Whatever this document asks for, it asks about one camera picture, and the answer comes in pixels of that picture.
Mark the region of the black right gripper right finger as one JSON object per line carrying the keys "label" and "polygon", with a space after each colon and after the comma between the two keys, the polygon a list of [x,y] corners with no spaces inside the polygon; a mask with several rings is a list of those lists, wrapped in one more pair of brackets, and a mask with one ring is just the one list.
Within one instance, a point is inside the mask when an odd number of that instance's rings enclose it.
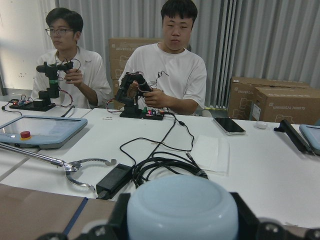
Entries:
{"label": "black right gripper right finger", "polygon": [[237,192],[231,192],[238,210],[239,240],[282,240],[283,228],[271,220],[259,220]]}

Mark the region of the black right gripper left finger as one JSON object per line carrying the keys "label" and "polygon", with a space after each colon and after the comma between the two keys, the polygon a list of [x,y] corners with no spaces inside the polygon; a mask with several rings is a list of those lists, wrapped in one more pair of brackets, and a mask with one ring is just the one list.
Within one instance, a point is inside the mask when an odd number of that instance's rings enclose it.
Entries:
{"label": "black right gripper left finger", "polygon": [[82,234],[83,240],[128,240],[127,208],[130,193],[121,193],[106,224]]}

